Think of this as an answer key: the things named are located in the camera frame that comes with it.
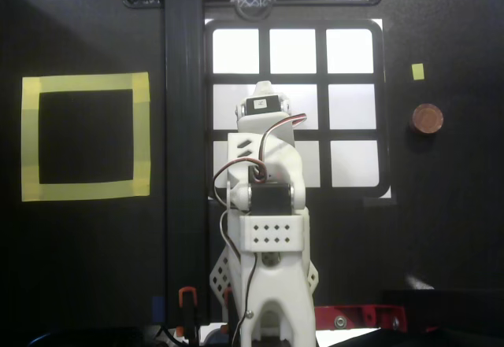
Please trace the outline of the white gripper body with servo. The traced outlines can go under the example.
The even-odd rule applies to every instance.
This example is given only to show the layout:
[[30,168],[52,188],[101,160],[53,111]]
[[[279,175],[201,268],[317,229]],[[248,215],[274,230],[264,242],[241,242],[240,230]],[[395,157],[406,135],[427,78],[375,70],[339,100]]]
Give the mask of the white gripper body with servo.
[[253,95],[236,107],[237,131],[263,134],[277,122],[288,118],[290,101],[280,94]]

